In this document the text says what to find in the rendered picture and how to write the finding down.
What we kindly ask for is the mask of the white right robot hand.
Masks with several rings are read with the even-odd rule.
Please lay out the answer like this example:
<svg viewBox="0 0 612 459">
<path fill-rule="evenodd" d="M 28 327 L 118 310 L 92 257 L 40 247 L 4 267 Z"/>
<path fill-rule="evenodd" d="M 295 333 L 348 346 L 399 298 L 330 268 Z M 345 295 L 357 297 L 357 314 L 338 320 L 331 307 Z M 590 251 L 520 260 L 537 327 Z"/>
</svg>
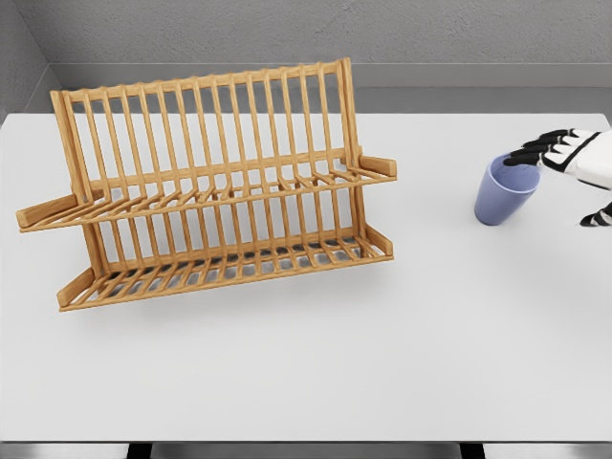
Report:
<svg viewBox="0 0 612 459">
<path fill-rule="evenodd" d="M 584 184 L 612 190 L 612 129 L 592 132 L 572 128 L 544 133 L 512 152 L 503 164 L 543 165 Z"/>
</svg>

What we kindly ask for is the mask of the blue plastic cup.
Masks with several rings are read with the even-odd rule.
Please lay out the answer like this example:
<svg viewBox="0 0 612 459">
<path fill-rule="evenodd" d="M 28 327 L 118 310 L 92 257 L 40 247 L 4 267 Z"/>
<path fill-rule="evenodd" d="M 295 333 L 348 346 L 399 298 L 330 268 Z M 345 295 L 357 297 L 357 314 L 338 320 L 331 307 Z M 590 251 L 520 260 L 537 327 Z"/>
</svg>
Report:
<svg viewBox="0 0 612 459">
<path fill-rule="evenodd" d="M 476 218 L 483 224 L 497 226 L 510 218 L 534 194 L 540 173 L 536 166 L 505 166 L 508 154 L 494 158 L 481 181 L 475 205 Z"/>
</svg>

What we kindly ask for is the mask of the wooden two-tier dish rack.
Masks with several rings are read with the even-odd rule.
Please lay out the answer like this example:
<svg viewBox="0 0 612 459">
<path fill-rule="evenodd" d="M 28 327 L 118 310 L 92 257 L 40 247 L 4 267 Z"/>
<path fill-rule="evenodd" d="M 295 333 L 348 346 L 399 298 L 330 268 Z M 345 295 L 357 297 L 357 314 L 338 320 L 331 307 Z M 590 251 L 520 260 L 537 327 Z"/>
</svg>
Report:
<svg viewBox="0 0 612 459">
<path fill-rule="evenodd" d="M 363 154 L 351 62 L 51 94 L 68 195 L 24 232 L 79 227 L 89 267 L 63 311 L 390 260 L 363 189 L 397 177 Z"/>
</svg>

